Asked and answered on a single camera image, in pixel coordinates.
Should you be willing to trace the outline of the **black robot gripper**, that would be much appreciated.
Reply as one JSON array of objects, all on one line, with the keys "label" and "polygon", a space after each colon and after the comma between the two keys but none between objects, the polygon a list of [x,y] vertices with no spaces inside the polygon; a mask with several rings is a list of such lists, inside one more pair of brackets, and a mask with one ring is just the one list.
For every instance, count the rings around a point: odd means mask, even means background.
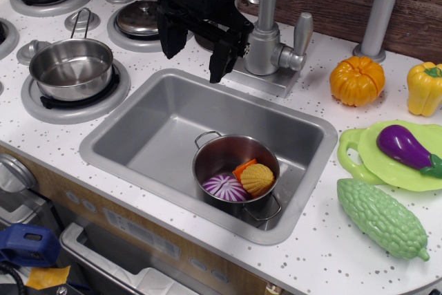
[{"label": "black robot gripper", "polygon": [[168,59],[185,47],[189,31],[214,43],[209,62],[212,84],[232,71],[253,30],[236,0],[157,0],[157,27]]}]

